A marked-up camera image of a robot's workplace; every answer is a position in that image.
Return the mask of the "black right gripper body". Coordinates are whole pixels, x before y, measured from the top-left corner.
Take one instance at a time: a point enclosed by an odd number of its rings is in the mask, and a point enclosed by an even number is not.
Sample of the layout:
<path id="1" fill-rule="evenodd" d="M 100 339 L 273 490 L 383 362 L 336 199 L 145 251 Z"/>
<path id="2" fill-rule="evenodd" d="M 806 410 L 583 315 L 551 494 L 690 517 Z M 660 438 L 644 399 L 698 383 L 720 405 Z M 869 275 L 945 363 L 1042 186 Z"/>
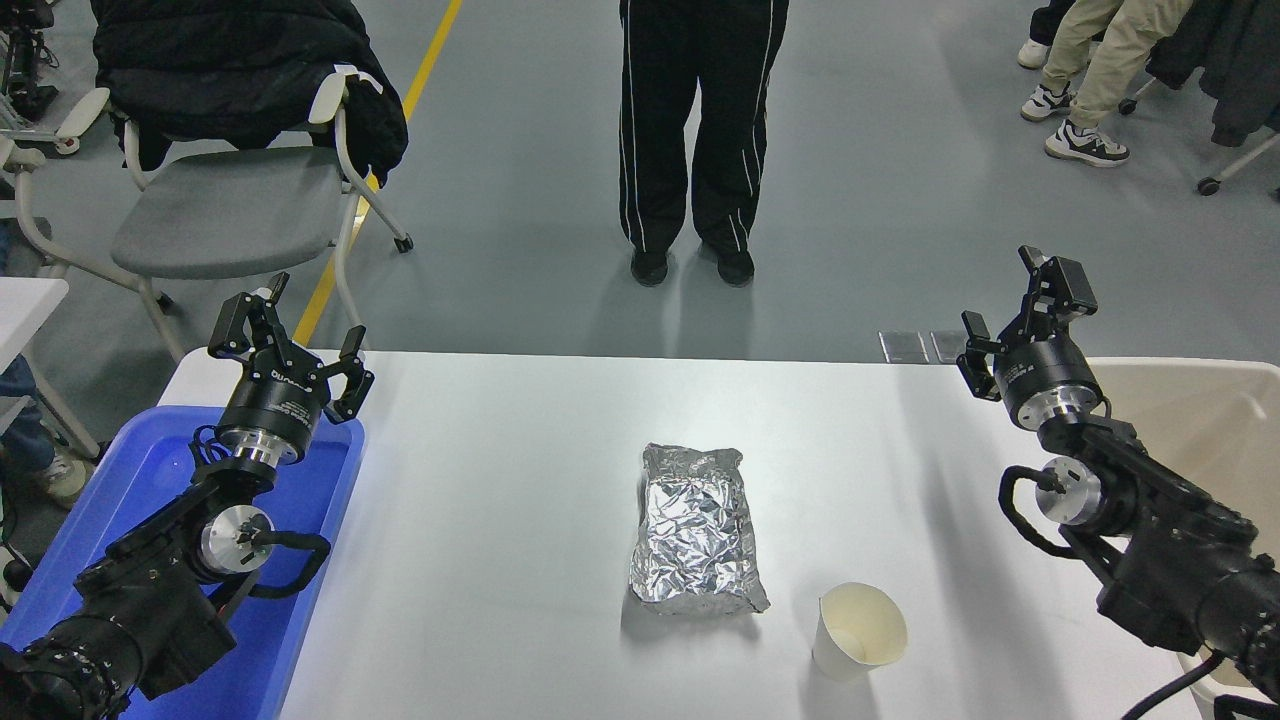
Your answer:
<path id="1" fill-rule="evenodd" d="M 1092 413 L 1103 396 L 1085 355 L 1068 336 L 1010 348 L 995 359 L 995 382 L 1011 419 Z"/>

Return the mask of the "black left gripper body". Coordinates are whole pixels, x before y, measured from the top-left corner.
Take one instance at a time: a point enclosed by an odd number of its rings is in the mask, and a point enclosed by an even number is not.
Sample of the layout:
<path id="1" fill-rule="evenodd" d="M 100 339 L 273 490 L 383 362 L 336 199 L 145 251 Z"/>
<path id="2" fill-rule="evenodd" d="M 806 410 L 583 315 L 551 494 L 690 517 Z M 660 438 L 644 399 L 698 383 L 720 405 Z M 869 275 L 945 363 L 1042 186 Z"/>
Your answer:
<path id="1" fill-rule="evenodd" d="M 243 363 L 241 377 L 218 423 L 218 442 L 228 448 L 251 436 L 271 436 L 284 445 L 285 456 L 305 456 L 329 402 L 328 382 L 311 375 L 320 363 Z"/>

